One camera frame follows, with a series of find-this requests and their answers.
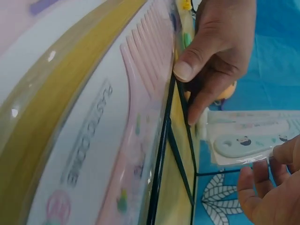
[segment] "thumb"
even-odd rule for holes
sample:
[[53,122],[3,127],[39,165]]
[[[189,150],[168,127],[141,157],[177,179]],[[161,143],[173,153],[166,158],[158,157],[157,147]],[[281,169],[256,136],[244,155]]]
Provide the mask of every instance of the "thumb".
[[223,51],[219,38],[199,31],[174,65],[173,72],[183,81],[191,81],[204,67],[212,55]]

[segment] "fingernail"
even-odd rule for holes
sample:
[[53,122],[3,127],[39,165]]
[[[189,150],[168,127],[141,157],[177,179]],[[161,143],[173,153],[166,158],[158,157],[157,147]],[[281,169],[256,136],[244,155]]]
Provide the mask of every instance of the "fingernail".
[[188,81],[190,77],[193,75],[192,74],[193,69],[191,68],[191,66],[183,61],[179,61],[175,63],[173,72],[179,79],[183,81]]

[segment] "finger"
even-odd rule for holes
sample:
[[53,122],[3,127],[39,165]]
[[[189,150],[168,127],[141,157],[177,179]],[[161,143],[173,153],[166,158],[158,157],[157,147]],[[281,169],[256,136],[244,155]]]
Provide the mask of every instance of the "finger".
[[263,198],[274,186],[269,178],[269,168],[266,160],[253,163],[254,183],[258,196]]
[[275,158],[270,159],[270,168],[276,185],[281,185],[290,177],[286,165],[279,163]]
[[213,54],[225,49],[225,45],[216,34],[210,35],[200,30],[175,63],[174,74],[180,81],[189,82],[200,72]]
[[279,163],[286,165],[293,163],[293,151],[297,139],[298,136],[273,149],[273,156]]
[[254,211],[262,201],[261,198],[255,195],[255,191],[253,190],[253,183],[254,178],[251,168],[242,168],[240,170],[240,176],[237,187],[238,198],[241,208],[252,223],[254,220]]
[[293,164],[287,165],[287,168],[288,168],[290,174],[293,174],[294,172],[297,171],[296,168],[295,168],[295,166]]
[[212,72],[212,70],[208,73],[210,74],[208,74],[203,88],[197,94],[188,109],[189,125],[195,124],[203,110],[212,104],[217,97],[234,82],[234,77],[227,74]]

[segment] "pink logo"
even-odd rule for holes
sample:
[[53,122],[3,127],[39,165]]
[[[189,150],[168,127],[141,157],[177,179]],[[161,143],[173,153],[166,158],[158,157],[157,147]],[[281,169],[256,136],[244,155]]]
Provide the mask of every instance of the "pink logo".
[[46,213],[47,220],[58,220],[65,225],[70,216],[71,201],[65,191],[56,190],[48,199]]

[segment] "clear plastic bag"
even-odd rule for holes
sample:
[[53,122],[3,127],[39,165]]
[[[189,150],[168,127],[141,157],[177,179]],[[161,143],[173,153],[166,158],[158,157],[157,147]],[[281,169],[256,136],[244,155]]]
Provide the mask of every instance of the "clear plastic bag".
[[245,165],[268,159],[273,148],[300,132],[300,111],[207,112],[212,163]]

